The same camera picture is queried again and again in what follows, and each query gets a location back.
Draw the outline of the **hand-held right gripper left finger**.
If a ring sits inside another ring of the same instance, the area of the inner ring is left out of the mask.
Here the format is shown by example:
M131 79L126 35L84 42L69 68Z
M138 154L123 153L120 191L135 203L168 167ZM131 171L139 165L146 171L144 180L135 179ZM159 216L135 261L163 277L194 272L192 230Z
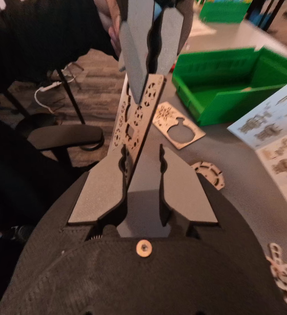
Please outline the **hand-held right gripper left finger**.
M119 145L86 178L69 225L120 225L126 218L126 146Z

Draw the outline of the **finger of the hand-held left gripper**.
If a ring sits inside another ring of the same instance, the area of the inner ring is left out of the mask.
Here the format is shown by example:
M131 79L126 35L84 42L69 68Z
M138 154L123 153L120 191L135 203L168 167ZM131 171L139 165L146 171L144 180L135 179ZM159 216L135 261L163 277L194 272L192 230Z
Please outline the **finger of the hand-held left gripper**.
M139 104L149 76L148 36L153 25L154 1L122 0L119 1L119 10L123 61L132 96Z
M177 58L184 17L177 8L167 7L161 13L161 25L157 32L155 73L167 75Z

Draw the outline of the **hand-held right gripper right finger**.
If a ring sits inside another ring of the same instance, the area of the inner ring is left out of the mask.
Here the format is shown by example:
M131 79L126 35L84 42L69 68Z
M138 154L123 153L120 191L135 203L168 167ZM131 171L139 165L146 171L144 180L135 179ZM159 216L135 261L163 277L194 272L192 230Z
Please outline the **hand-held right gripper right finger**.
M161 225L175 220L179 226L216 226L218 220L195 170L162 144L160 164Z

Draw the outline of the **wooden sheet with gear parts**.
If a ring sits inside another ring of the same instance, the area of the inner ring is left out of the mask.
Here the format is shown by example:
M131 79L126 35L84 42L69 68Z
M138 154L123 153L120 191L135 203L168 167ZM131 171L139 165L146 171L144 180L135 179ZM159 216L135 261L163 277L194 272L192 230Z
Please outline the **wooden sheet with gear parts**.
M142 100L139 104L136 104L127 76L125 76L108 152L121 144L125 145L127 189L134 175L165 83L165 76L150 74L144 88Z

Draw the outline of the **green plastic bin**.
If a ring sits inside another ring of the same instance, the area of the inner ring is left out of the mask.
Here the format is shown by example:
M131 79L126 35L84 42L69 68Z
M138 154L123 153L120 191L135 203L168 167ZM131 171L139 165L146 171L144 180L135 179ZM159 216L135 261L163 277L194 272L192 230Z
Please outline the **green plastic bin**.
M181 54L172 82L199 126L234 122L287 84L287 58L266 48Z

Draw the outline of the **wooden ringed tower assembly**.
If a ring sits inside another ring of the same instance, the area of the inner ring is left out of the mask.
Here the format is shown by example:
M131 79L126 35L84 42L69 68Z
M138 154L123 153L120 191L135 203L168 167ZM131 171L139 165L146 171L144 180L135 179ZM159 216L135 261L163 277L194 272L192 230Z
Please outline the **wooden ringed tower assembly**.
M283 299L287 304L287 263L282 258L282 248L276 243L269 243L270 256L266 256L270 262L270 271L277 287L283 293Z

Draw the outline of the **person's left forearm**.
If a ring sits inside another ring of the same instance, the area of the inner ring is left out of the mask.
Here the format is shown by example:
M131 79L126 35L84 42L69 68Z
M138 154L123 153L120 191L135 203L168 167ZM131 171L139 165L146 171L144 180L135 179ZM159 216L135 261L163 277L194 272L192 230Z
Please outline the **person's left forearm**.
M39 80L90 49L117 60L93 0L4 1L3 6L0 86Z

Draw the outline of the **person's left hand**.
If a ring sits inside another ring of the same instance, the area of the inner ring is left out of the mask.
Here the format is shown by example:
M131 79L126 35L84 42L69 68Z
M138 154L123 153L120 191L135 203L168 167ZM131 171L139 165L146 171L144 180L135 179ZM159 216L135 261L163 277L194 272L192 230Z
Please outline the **person's left hand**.
M121 54L121 44L119 30L121 14L116 0L94 0L102 26L110 37L111 45L119 59Z

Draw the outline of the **round wooden base part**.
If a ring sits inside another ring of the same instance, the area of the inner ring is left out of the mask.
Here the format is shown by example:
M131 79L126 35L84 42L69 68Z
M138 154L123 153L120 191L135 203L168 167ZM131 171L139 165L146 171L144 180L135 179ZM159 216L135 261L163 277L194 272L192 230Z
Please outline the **round wooden base part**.
M200 161L192 164L191 167L204 176L218 191L225 187L223 172L214 164Z

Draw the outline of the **green box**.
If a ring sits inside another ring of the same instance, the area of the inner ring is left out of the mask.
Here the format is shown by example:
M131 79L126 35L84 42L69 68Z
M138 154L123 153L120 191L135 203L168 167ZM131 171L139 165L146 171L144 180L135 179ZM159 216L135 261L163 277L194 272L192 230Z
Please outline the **green box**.
M244 19L252 0L206 0L199 13L203 23L238 24Z

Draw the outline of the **wooden sheet with round cut-out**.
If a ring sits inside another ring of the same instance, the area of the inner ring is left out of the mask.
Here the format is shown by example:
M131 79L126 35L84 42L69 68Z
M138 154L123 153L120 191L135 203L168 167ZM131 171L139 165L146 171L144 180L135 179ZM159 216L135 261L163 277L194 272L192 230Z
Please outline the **wooden sheet with round cut-out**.
M183 126L193 132L194 136L191 141L181 143L170 137L168 131L170 128L178 125L178 119L182 119ZM206 135L202 129L173 107L169 102L163 102L157 106L153 124L177 150L185 148Z

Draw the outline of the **person's lap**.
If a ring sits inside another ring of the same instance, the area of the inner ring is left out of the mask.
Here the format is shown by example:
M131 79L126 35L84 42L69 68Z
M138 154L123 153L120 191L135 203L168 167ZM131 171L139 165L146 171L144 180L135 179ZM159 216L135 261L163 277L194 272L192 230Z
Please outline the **person's lap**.
M36 226L90 166L63 167L0 120L0 231ZM22 250L19 242L0 239L0 300Z

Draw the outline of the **folded instruction booklet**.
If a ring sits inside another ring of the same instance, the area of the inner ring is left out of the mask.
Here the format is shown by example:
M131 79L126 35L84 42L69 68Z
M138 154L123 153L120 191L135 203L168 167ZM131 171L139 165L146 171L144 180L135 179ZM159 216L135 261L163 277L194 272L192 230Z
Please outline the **folded instruction booklet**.
M227 129L255 151L287 202L287 84Z

